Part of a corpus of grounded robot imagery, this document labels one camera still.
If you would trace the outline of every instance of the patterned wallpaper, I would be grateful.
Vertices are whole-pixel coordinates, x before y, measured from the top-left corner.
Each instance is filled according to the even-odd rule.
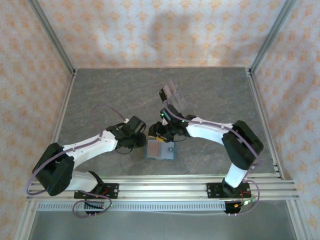
[[[75,68],[251,67],[285,0],[39,0]]]
[[[320,239],[320,1],[298,0],[256,74],[285,174]]]
[[[26,0],[2,0],[0,12],[0,238],[11,240],[70,74]]]

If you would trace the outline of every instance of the purple cable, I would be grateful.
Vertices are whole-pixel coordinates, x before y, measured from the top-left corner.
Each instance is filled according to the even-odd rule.
[[[107,197],[107,196],[100,195],[100,194],[93,194],[93,193],[87,192],[87,191],[79,191],[79,192],[84,193],[84,194],[87,194],[87,195],[90,195],[90,196],[100,197],[100,198],[103,198],[103,199],[107,199],[107,200],[110,201],[109,206],[106,207],[106,208],[105,208],[104,210],[102,210],[101,212],[95,213],[95,214],[94,214],[95,216],[104,214],[104,213],[112,206],[112,200],[111,200],[109,197]],[[72,213],[73,213],[73,215],[74,215],[75,217],[79,218],[79,219],[85,219],[85,218],[91,217],[91,214],[89,214],[89,215],[79,215],[78,213],[76,213],[75,208],[76,208],[76,205],[77,205],[78,203],[92,203],[92,204],[96,204],[96,203],[98,203],[98,201],[80,200],[80,201],[77,201],[77,202],[73,205],[73,207],[72,207]]]
[[[247,210],[247,211],[245,211],[245,212],[240,212],[240,213],[235,213],[235,214],[233,214],[233,216],[238,216],[238,215],[243,215],[243,214],[247,214],[247,213],[249,213],[249,212],[251,212],[251,211],[253,211],[256,207],[257,207],[257,205],[258,205],[258,203],[259,203],[259,201],[260,201],[260,189],[259,189],[259,186],[258,186],[258,184],[255,182],[255,181],[253,181],[253,180],[245,180],[245,181],[243,181],[244,183],[253,183],[254,185],[255,185],[255,187],[256,187],[256,190],[257,190],[257,192],[258,192],[258,196],[257,196],[257,198],[256,198],[256,203],[255,203],[255,205],[253,205],[253,207],[252,208],[250,208],[249,210]]]
[[[91,110],[91,121],[92,121],[93,124],[99,129],[99,131],[101,131],[100,126],[99,126],[99,124],[95,123],[93,116],[94,116],[94,111],[95,111],[97,108],[100,108],[100,107],[109,108],[109,109],[113,110],[115,113],[117,113],[117,114],[120,116],[120,118],[123,119],[123,121],[126,120],[125,117],[122,116],[122,114],[121,114],[120,112],[118,112],[116,109],[114,109],[112,106],[109,106],[109,105],[107,105],[107,104],[98,104],[98,105],[94,106],[94,107],[92,108],[92,110]]]
[[[28,196],[35,196],[35,195],[39,195],[39,194],[42,194],[44,193],[46,190],[41,190],[41,191],[38,191],[38,192],[29,192],[29,186],[31,184],[31,182],[34,180],[34,178],[36,177],[36,175],[45,167],[47,166],[50,162],[52,162],[53,160],[55,160],[56,158],[60,157],[61,155],[65,154],[65,153],[68,153],[68,152],[71,152],[71,151],[75,151],[77,149],[81,149],[81,148],[85,148],[85,147],[88,147],[92,144],[95,144],[96,142],[98,142],[100,140],[102,136],[102,133],[100,133],[99,137],[97,137],[95,140],[91,141],[91,142],[88,142],[86,144],[83,144],[83,145],[80,145],[80,146],[76,146],[75,148],[69,148],[67,150],[64,150],[62,152],[59,152],[58,154],[50,157],[47,161],[45,161],[43,164],[41,164],[34,172],[33,174],[31,175],[31,177],[28,179],[28,181],[26,182],[26,185],[24,187],[24,191],[26,192],[26,194]]]
[[[177,115],[175,115],[173,112],[170,111],[170,109],[168,108],[168,103],[167,103],[167,100],[165,100],[163,102],[164,104],[164,107],[165,109],[170,113],[170,115],[172,115],[173,117],[175,117],[176,119],[179,119],[181,121],[185,121],[187,123],[192,123],[192,124],[205,124],[205,125],[211,125],[213,127],[216,127],[216,128],[220,128],[220,129],[226,129],[230,132],[232,132],[234,135],[236,135],[241,141],[243,141],[243,143],[248,147],[248,149],[252,152],[252,154],[255,156],[255,158],[257,159],[258,162],[260,162],[260,158],[259,158],[259,155],[256,153],[256,151],[250,146],[250,144],[238,133],[236,132],[235,130],[233,130],[232,128],[230,127],[227,127],[227,126],[224,126],[224,125],[220,125],[220,124],[217,124],[217,123],[214,123],[214,122],[208,122],[208,121],[203,121],[203,122],[199,122],[199,121],[192,121],[192,120],[187,120],[187,119],[184,119],[182,117],[179,117]]]

